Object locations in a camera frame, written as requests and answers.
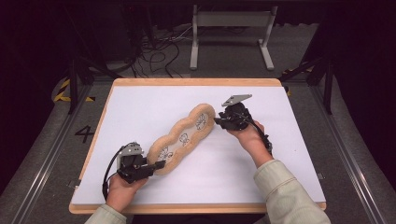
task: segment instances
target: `table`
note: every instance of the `table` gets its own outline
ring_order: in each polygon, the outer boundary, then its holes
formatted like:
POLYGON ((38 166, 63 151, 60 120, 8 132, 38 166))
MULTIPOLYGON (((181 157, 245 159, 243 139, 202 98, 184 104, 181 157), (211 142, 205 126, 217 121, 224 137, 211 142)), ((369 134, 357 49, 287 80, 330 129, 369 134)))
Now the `table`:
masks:
MULTIPOLYGON (((91 214, 105 202, 101 193, 103 176, 121 146, 136 141, 146 151, 199 103, 211 104, 219 113, 224 109, 220 105, 230 95, 244 93, 253 94, 244 105, 254 119, 264 123, 275 158, 286 164, 325 209, 317 174, 287 94, 277 79, 120 78, 114 81, 107 98, 69 210, 91 214)), ((174 171, 152 176, 124 213, 265 213, 264 201, 253 181, 255 170, 237 140, 215 125, 174 171)))

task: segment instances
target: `silver component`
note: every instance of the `silver component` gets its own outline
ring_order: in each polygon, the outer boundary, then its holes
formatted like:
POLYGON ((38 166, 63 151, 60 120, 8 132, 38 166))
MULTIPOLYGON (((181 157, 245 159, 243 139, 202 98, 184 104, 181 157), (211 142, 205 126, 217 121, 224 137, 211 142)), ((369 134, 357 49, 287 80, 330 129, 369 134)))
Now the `silver component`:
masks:
POLYGON ((232 95, 228 100, 222 104, 222 106, 228 106, 228 105, 235 105, 238 104, 239 102, 246 100, 250 98, 252 94, 244 94, 244 95, 232 95))
POLYGON ((141 155, 141 154, 143 154, 142 147, 139 144, 137 144, 136 142, 132 142, 132 143, 126 145, 122 149, 122 151, 119 153, 119 155, 117 156, 117 169, 120 168, 121 157, 141 155))

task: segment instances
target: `beige sleeve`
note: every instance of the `beige sleeve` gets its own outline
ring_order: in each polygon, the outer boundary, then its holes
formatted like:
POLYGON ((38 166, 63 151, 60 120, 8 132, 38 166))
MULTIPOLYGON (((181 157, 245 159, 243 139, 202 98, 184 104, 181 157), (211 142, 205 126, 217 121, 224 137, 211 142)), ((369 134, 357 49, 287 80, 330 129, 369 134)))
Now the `beige sleeve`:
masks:
POLYGON ((96 223, 111 223, 111 224, 125 224, 126 217, 118 213, 112 207, 102 204, 92 216, 85 222, 85 224, 96 223))
POLYGON ((281 161, 263 164, 256 171, 254 180, 266 201, 271 224, 331 223, 281 161))

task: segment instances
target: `black cable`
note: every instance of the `black cable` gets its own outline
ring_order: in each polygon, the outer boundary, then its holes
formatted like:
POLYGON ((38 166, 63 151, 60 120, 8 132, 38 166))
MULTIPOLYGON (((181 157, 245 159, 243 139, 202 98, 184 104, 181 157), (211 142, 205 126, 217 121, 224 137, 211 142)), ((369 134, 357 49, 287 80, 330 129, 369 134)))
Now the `black cable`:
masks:
POLYGON ((136 69, 134 68, 134 65, 133 65, 133 64, 131 65, 131 70, 132 70, 132 72, 134 73, 134 77, 135 77, 135 78, 137 78, 137 76, 140 76, 140 75, 138 74, 138 72, 136 71, 136 69))
POLYGON ((165 71, 166 71, 166 73, 170 76, 170 77, 172 77, 172 75, 170 74, 170 72, 168 71, 168 66, 169 66, 169 64, 171 64, 177 57, 178 57, 178 54, 180 53, 180 49, 178 48, 178 46, 177 46, 177 44, 175 44, 175 43, 173 43, 172 42, 172 44, 176 47, 176 49, 177 49, 177 55, 169 62, 169 63, 167 63, 166 64, 166 66, 165 66, 165 71))
POLYGON ((268 150, 268 152, 272 155, 272 143, 268 140, 268 134, 265 134, 263 131, 262 131, 262 129, 254 122, 254 120, 253 119, 250 119, 250 118, 248 118, 248 117, 245 117, 245 116, 243 116, 243 115, 241 115, 241 114, 238 114, 238 113, 236 113, 236 112, 233 112, 235 115, 237 115, 237 116, 239 116, 239 117, 241 117, 241 118, 243 118, 243 119, 245 119, 248 123, 250 123, 250 124, 252 124, 255 128, 256 128, 256 130, 257 130, 257 132, 259 133, 259 135, 260 135, 260 137, 262 138, 262 141, 264 142, 264 145, 265 145, 265 147, 267 148, 267 150, 268 150))
POLYGON ((149 77, 149 76, 145 73, 145 71, 143 70, 143 66, 142 66, 142 64, 140 63, 139 58, 137 58, 137 63, 140 65, 140 70, 142 70, 142 74, 143 74, 145 77, 149 77))
POLYGON ((107 196, 108 196, 108 179, 110 179, 110 177, 107 179, 108 176, 108 172, 110 172, 111 169, 111 165, 113 164, 114 160, 117 158, 117 156, 119 155, 119 153, 123 150, 123 147, 121 147, 117 153, 113 156, 113 158, 110 161, 110 164, 107 166, 106 172, 105 172, 105 177, 103 178, 103 184, 102 184, 102 193, 103 196, 105 197, 105 200, 107 200, 107 196))
POLYGON ((143 72, 143 70, 142 70, 143 76, 140 75, 140 73, 137 71, 135 65, 131 66, 131 68, 132 68, 132 70, 134 71, 134 77, 137 77, 137 76, 139 76, 139 77, 149 77, 148 75, 146 75, 146 74, 143 72))
POLYGON ((161 68, 157 68, 157 69, 155 69, 155 70, 153 70, 152 69, 152 64, 153 63, 160 63, 160 62, 163 62, 163 61, 165 61, 165 59, 166 59, 166 55, 164 54, 164 53, 162 53, 162 52, 156 52, 156 53, 153 53, 153 54, 151 54, 151 56, 149 57, 149 61, 148 61, 148 65, 149 65, 149 70, 150 70, 150 72, 151 73, 155 73, 155 72, 157 72, 158 70, 161 70, 161 68), (159 61, 152 61, 152 58, 154 57, 154 56, 156 56, 156 55, 162 55, 163 56, 163 59, 161 59, 161 60, 159 60, 159 61))
POLYGON ((114 174, 112 174, 111 176, 109 176, 109 177, 107 178, 107 182, 111 179, 111 177, 113 177, 113 176, 116 175, 116 174, 117 174, 117 172, 114 173, 114 174))
POLYGON ((183 77, 179 72, 175 71, 175 69, 172 69, 172 68, 168 68, 168 69, 174 71, 174 72, 175 72, 176 74, 178 74, 180 77, 183 77))
POLYGON ((147 41, 147 42, 144 42, 144 44, 142 44, 142 48, 143 49, 148 49, 148 50, 151 50, 151 51, 153 51, 153 50, 163 50, 163 49, 166 49, 167 47, 169 47, 169 44, 167 44, 167 42, 166 42, 167 40, 162 40, 162 41, 160 41, 159 43, 156 43, 156 48, 153 48, 153 47, 146 47, 146 45, 149 45, 150 43, 147 41))

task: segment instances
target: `metal rail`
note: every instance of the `metal rail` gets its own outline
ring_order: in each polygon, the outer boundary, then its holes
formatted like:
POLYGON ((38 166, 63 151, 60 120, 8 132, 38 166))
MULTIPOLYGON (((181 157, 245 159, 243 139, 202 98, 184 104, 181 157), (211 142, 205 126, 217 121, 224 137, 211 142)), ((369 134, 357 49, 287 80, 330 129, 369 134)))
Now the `metal rail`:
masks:
POLYGON ((85 85, 82 87, 82 90, 78 96, 78 105, 74 112, 71 115, 68 115, 64 120, 64 124, 61 127, 61 130, 57 134, 55 141, 49 150, 49 154, 47 158, 44 160, 43 165, 35 176, 35 180, 33 181, 32 186, 29 188, 25 198, 23 199, 21 206, 12 220, 12 224, 22 224, 25 223, 30 213, 32 212, 35 203, 37 202, 38 197, 42 189, 44 188, 50 173, 52 171, 55 162, 57 161, 64 145, 64 141, 66 136, 69 133, 70 127, 72 126, 78 111, 84 103, 84 99, 88 96, 88 93, 91 90, 90 85, 85 85))
POLYGON ((344 144, 343 138, 341 137, 341 134, 333 116, 327 114, 326 112, 326 108, 322 103, 323 97, 321 95, 319 87, 311 87, 310 90, 314 95, 314 98, 318 104, 318 107, 320 108, 320 112, 323 118, 325 118, 326 124, 332 131, 333 139, 337 145, 338 154, 340 155, 341 161, 346 167, 346 171, 349 174, 352 184, 361 199, 361 203, 363 204, 364 210, 366 211, 368 218, 370 218, 371 223, 387 224, 388 222, 384 219, 381 212, 379 211, 378 206, 375 203, 373 193, 371 192, 365 180, 365 177, 361 172, 361 168, 359 167, 350 150, 344 144))

